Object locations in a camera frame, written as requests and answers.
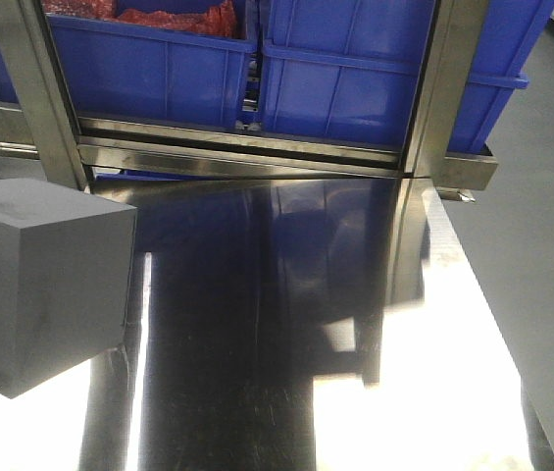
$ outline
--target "reflective metal surface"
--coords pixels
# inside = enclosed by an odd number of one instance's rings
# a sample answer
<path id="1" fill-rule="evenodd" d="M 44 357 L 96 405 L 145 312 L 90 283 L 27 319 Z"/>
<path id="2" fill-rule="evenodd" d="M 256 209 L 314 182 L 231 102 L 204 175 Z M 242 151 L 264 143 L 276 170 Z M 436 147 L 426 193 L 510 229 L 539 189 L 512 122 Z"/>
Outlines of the reflective metal surface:
<path id="1" fill-rule="evenodd" d="M 76 114 L 39 0 L 0 0 L 0 52 L 48 181 L 85 189 Z"/>
<path id="2" fill-rule="evenodd" d="M 401 175 L 391 170 L 399 153 L 389 150 L 90 117 L 79 122 L 85 134 L 98 135 L 80 138 L 78 151 L 86 165 L 228 178 Z M 19 147 L 33 139 L 18 105 L 0 103 L 0 141 L 0 157 L 38 158 L 36 151 L 27 152 L 34 148 Z M 497 166 L 487 149 L 482 155 L 451 153 L 436 185 L 485 189 Z"/>
<path id="3" fill-rule="evenodd" d="M 0 470 L 532 469 L 429 181 L 93 190 L 139 208 L 125 343 L 0 396 Z"/>
<path id="4" fill-rule="evenodd" d="M 489 3 L 437 2 L 405 149 L 404 170 L 414 177 L 453 186 L 439 177 Z"/>
<path id="5" fill-rule="evenodd" d="M 194 147 L 177 147 L 150 142 L 124 141 L 99 137 L 80 139 L 78 150 L 82 162 L 97 167 L 115 167 L 135 170 L 162 170 L 207 177 L 269 177 L 286 178 L 297 175 L 323 174 L 336 177 L 367 176 L 396 177 L 398 172 L 367 167 L 341 161 L 323 160 L 317 156 L 307 158 L 257 155 L 240 152 L 214 151 Z"/>

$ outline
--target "stainless steel frame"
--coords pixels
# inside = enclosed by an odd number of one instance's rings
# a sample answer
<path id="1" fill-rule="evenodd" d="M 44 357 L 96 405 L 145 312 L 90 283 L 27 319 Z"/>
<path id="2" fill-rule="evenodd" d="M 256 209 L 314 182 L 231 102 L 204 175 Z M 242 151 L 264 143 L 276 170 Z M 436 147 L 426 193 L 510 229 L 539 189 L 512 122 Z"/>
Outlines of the stainless steel frame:
<path id="1" fill-rule="evenodd" d="M 76 114 L 38 0 L 0 0 L 0 51 L 48 180 L 87 188 Z"/>
<path id="2" fill-rule="evenodd" d="M 38 0 L 0 0 L 0 47 L 22 108 L 0 103 L 0 156 L 39 158 L 48 180 L 85 188 L 88 166 L 201 176 L 416 177 L 484 189 L 486 153 L 446 155 L 488 0 L 438 0 L 408 143 L 383 149 L 253 131 L 77 117 Z"/>

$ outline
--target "metal post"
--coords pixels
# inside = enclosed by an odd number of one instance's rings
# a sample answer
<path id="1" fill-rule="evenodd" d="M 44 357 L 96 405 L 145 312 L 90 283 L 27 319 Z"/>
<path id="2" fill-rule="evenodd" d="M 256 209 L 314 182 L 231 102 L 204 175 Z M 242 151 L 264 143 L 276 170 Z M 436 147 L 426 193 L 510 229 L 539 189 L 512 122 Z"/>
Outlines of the metal post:
<path id="1" fill-rule="evenodd" d="M 435 183 L 442 173 L 489 3 L 438 0 L 404 151 L 407 174 Z"/>
<path id="2" fill-rule="evenodd" d="M 78 122 L 39 0 L 0 0 L 0 52 L 48 181 L 86 189 Z"/>

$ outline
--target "blue plastic crate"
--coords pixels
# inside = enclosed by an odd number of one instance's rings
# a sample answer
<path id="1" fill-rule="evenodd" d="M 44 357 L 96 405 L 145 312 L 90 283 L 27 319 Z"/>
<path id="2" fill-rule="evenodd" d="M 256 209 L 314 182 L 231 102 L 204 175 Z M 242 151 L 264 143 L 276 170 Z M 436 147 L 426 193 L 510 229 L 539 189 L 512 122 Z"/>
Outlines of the blue plastic crate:
<path id="1" fill-rule="evenodd" d="M 221 0 L 120 0 L 119 12 L 204 11 Z M 232 129 L 257 49 L 253 0 L 235 3 L 245 39 L 49 15 L 75 108 Z M 17 102 L 0 54 L 0 101 Z"/>
<path id="2" fill-rule="evenodd" d="M 403 145 L 419 66 L 274 46 L 264 40 L 264 131 Z M 480 152 L 525 76 L 472 73 L 449 150 Z"/>
<path id="3" fill-rule="evenodd" d="M 435 0 L 268 0 L 262 7 L 267 4 L 274 45 L 421 62 Z"/>
<path id="4" fill-rule="evenodd" d="M 420 63 L 434 1 L 268 0 L 262 6 L 274 45 Z M 474 72 L 515 76 L 553 8 L 554 0 L 491 0 Z"/>

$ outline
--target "red netting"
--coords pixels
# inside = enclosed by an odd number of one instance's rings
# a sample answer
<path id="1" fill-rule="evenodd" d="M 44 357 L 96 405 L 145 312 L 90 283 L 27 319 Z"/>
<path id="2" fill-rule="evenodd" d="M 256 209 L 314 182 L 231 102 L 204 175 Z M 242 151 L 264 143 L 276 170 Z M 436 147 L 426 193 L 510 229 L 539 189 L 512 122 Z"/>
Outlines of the red netting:
<path id="1" fill-rule="evenodd" d="M 143 13 L 127 9 L 118 16 L 118 21 L 223 37 L 235 37 L 237 29 L 232 0 L 225 0 L 221 5 L 215 5 L 203 14 L 173 14 L 162 11 Z"/>
<path id="2" fill-rule="evenodd" d="M 144 13 L 129 8 L 118 17 L 116 17 L 116 3 L 117 0 L 43 0 L 43 8 L 46 13 L 117 20 L 135 25 L 235 38 L 237 18 L 232 0 L 214 5 L 205 13 L 173 14 L 163 11 Z"/>
<path id="3" fill-rule="evenodd" d="M 116 0 L 43 0 L 43 9 L 45 13 L 112 19 L 116 15 L 116 3 Z"/>

